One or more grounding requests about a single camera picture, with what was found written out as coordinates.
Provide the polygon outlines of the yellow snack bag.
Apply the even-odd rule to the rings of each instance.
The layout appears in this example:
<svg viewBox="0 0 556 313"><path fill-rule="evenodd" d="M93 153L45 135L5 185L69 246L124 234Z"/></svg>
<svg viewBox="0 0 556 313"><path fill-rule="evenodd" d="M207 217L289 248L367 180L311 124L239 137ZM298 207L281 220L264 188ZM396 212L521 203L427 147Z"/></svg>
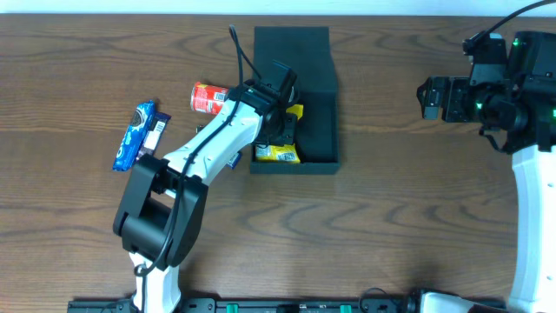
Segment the yellow snack bag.
<svg viewBox="0 0 556 313"><path fill-rule="evenodd" d="M297 154L295 144L276 145L256 145L255 160L257 162L273 163L300 163L301 159Z"/></svg>

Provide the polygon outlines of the red soda can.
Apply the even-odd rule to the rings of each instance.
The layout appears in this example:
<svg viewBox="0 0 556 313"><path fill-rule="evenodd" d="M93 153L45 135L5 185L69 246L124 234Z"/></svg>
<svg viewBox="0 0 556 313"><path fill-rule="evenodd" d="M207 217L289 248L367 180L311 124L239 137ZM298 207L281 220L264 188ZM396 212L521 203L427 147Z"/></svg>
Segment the red soda can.
<svg viewBox="0 0 556 313"><path fill-rule="evenodd" d="M227 94L227 88L196 82L191 92L190 107L193 111L217 115Z"/></svg>

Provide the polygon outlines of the black gift box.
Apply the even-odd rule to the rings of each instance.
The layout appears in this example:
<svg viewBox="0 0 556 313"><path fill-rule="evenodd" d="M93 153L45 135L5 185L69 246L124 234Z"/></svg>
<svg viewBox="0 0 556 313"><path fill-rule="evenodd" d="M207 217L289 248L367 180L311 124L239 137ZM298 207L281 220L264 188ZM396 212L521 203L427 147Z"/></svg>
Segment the black gift box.
<svg viewBox="0 0 556 313"><path fill-rule="evenodd" d="M333 175L340 168L338 80L327 27L256 26L254 64L268 77L277 61L296 74L295 99L303 106L296 124L299 163L260 162L251 153L252 174Z"/></svg>

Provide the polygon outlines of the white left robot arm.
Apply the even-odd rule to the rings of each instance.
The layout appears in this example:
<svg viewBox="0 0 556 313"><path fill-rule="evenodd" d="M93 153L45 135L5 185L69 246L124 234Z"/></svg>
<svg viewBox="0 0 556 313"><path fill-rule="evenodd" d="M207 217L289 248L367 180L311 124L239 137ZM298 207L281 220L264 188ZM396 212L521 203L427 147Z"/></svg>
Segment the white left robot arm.
<svg viewBox="0 0 556 313"><path fill-rule="evenodd" d="M242 83L216 117L178 150L133 166L113 223L134 264L133 312L172 312L179 266L199 236L209 185L239 150L262 136L291 140L293 83Z"/></svg>

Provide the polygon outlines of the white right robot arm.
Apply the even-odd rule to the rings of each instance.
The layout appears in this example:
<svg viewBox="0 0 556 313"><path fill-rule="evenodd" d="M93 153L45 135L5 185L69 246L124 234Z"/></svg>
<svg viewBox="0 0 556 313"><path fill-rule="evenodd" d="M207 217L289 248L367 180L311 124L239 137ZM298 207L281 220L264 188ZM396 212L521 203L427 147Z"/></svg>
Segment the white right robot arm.
<svg viewBox="0 0 556 313"><path fill-rule="evenodd" d="M518 239L507 312L555 310L555 35L519 31L512 44L491 30L462 44L468 77L429 77L416 91L421 115L478 123L512 158Z"/></svg>

